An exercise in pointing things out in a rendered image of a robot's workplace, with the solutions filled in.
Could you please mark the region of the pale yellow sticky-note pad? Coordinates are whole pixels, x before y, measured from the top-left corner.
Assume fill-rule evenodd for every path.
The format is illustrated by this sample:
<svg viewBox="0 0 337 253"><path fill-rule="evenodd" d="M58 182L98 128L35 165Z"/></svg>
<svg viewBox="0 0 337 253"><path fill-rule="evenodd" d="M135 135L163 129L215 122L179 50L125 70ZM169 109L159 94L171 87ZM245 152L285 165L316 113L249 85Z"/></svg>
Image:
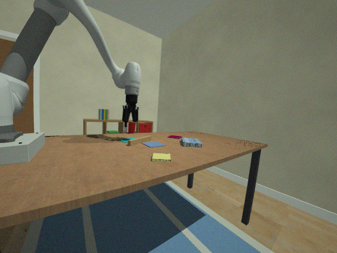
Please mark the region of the pale yellow sticky-note pad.
<svg viewBox="0 0 337 253"><path fill-rule="evenodd" d="M170 157L170 154L153 153L152 161L170 162L171 161L171 157Z"/></svg>

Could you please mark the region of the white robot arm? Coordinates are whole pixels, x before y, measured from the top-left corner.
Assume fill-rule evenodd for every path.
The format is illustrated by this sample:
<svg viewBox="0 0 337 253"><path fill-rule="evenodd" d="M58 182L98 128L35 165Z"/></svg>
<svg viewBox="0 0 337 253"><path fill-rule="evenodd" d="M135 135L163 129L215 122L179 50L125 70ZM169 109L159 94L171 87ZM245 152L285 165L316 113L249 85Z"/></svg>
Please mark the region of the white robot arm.
<svg viewBox="0 0 337 253"><path fill-rule="evenodd" d="M83 0L35 0L34 11L0 69L0 143L14 142L23 135L15 132L13 117L22 112L29 93L26 80L53 29L71 12L87 29L115 85L125 94L139 95L141 69L128 62L125 70L116 66L103 35Z"/></svg>

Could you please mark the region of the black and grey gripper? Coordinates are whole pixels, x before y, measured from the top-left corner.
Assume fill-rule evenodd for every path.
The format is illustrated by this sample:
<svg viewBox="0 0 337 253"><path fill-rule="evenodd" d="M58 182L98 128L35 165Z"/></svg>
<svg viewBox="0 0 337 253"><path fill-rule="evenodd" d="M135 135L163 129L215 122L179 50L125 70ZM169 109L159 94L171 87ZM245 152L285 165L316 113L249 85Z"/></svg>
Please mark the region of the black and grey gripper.
<svg viewBox="0 0 337 253"><path fill-rule="evenodd" d="M133 122L138 121L138 107L136 107L137 95L126 95L126 105L123 105L122 121L124 122L124 132L128 132L128 120L132 113ZM127 118L127 119L126 119Z"/></svg>

